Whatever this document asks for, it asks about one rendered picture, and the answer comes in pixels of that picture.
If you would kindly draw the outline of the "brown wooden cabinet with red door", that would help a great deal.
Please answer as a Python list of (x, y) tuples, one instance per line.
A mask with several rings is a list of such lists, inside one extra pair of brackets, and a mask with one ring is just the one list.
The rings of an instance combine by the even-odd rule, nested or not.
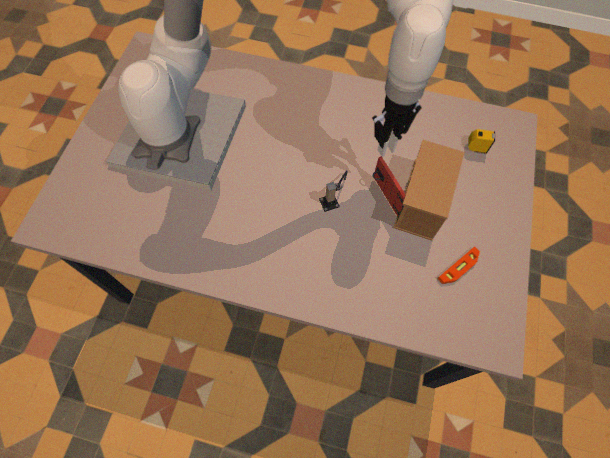
[(433, 240), (448, 218), (463, 156), (463, 151), (422, 140), (405, 193), (378, 157), (372, 176), (397, 215), (395, 229)]

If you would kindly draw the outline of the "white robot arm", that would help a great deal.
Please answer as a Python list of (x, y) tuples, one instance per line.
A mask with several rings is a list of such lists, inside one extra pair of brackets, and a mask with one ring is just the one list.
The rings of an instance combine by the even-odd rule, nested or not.
[[(422, 98), (439, 62), (453, 0), (386, 1), (399, 23), (392, 36), (385, 93), (394, 103), (411, 105)], [(202, 8), (203, 0), (164, 0), (147, 60), (132, 63), (120, 76), (120, 101), (140, 137), (133, 155), (151, 158), (158, 169), (164, 160), (189, 161), (201, 122), (185, 112), (211, 54)]]

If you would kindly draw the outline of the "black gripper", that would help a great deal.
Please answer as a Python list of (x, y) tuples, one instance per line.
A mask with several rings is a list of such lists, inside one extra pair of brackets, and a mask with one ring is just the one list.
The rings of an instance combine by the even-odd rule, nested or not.
[[(401, 133), (407, 133), (421, 108), (418, 102), (411, 105), (394, 103), (386, 95), (385, 108), (382, 110), (382, 114), (378, 117), (376, 115), (372, 117), (374, 121), (374, 136), (379, 143), (377, 150), (382, 157), (385, 156), (387, 146), (391, 153), (395, 152), (398, 140), (402, 139)], [(385, 122), (383, 123), (384, 118)]]

